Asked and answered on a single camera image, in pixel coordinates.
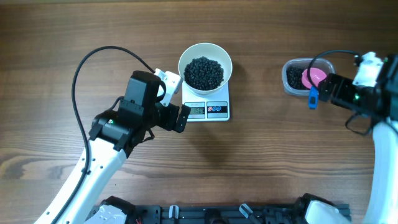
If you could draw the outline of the pink scoop blue handle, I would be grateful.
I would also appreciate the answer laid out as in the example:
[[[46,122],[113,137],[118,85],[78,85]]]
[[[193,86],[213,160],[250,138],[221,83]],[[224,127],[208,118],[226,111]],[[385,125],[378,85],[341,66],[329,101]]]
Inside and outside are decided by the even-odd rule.
[[[315,84],[315,86],[313,86],[307,77],[307,72],[307,69],[302,72],[302,84],[304,85],[304,87],[310,90],[308,96],[308,107],[310,110],[315,110],[318,106],[318,90],[316,89],[316,87],[318,87],[318,84],[326,78],[326,73],[319,68],[311,68],[310,78],[311,81]]]

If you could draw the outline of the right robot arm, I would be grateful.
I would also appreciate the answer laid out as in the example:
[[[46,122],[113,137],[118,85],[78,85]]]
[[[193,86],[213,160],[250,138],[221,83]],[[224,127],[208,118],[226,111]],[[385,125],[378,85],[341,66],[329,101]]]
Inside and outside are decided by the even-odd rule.
[[[318,84],[318,98],[367,116],[375,159],[364,223],[397,223],[397,55],[355,54],[353,79],[331,73]]]

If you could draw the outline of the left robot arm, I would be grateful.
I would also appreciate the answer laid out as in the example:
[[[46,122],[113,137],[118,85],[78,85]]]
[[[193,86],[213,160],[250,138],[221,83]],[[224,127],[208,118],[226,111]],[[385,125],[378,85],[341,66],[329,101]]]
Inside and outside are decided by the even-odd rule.
[[[37,223],[134,222],[134,205],[120,198],[107,198],[96,213],[91,210],[133,149],[154,138],[146,137],[153,127],[183,132],[190,108],[170,102],[182,82],[180,75],[159,69],[133,72],[124,96],[94,118],[80,160]]]

